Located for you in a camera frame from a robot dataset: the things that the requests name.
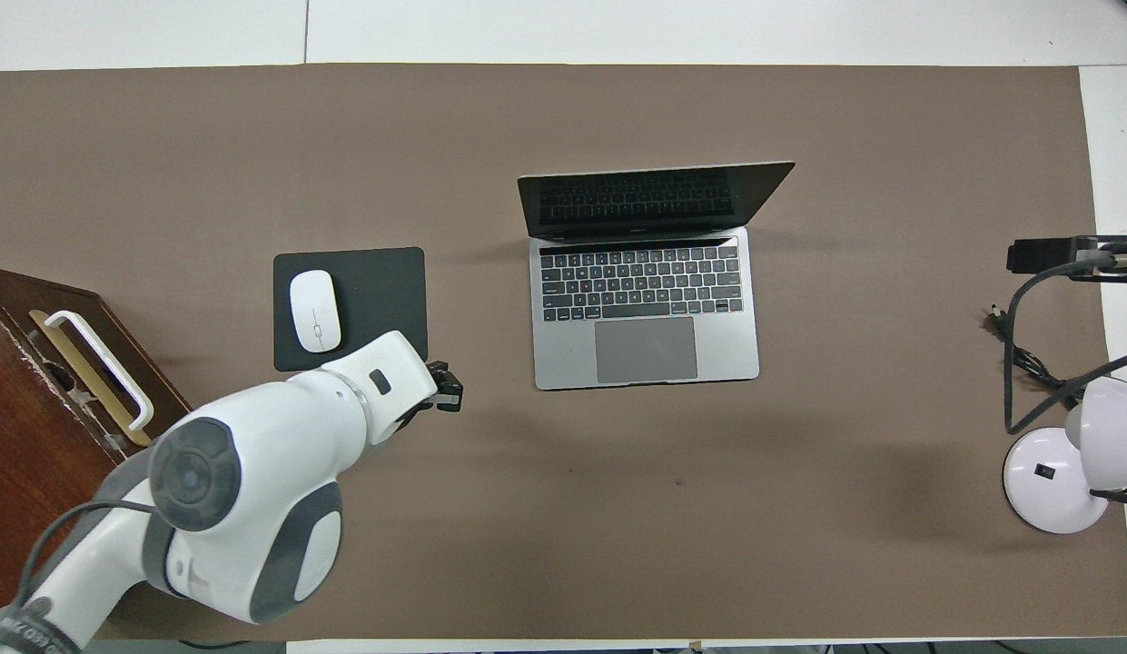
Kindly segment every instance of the computer mouse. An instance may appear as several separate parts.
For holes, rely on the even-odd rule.
[[[338,298],[329,273],[307,269],[293,277],[289,283],[289,307],[301,347],[322,353],[341,344]]]

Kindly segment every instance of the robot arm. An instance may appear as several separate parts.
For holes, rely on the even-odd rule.
[[[64,654],[148,581],[249,622],[312,595],[341,537],[336,475],[462,386],[398,332],[287,381],[240,390],[175,423],[107,477],[41,583],[0,612],[0,651]]]

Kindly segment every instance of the brown tabletop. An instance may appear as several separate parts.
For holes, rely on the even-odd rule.
[[[344,474],[296,613],[139,587],[104,636],[1127,634],[1122,512],[1061,538],[1003,500],[979,327],[1012,240],[1093,231],[1084,133],[1074,69],[0,73],[0,268],[101,293],[193,405],[285,377],[286,251],[421,247],[467,386]],[[798,166],[749,226],[757,380],[535,390],[518,175],[769,160]],[[1106,361],[1095,288],[1020,316],[1057,375]]]

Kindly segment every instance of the drawer handle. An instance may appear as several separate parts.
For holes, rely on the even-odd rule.
[[[135,380],[132,380],[131,375],[128,375],[126,370],[124,370],[123,365],[119,364],[119,360],[115,359],[115,355],[110,353],[105,344],[103,344],[103,338],[99,338],[99,335],[91,329],[90,325],[87,324],[87,320],[82,318],[82,316],[74,313],[73,310],[56,310],[55,313],[51,315],[44,320],[44,322],[48,327],[57,328],[61,324],[68,320],[73,324],[74,329],[80,333],[82,339],[87,341],[87,344],[91,346],[92,351],[99,355],[99,359],[101,359],[103,363],[107,365],[107,369],[110,369],[112,375],[115,375],[116,380],[119,380],[123,388],[127,389],[127,395],[135,400],[135,405],[139,405],[139,416],[135,419],[132,419],[130,427],[132,430],[143,430],[143,425],[148,425],[148,423],[152,419],[152,415],[156,414],[156,407],[152,406],[151,399],[149,399],[148,395],[143,392],[143,389],[139,388]]]

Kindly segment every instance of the open silver laptop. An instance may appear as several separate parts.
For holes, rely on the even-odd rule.
[[[791,161],[518,178],[535,386],[751,380],[745,224]]]

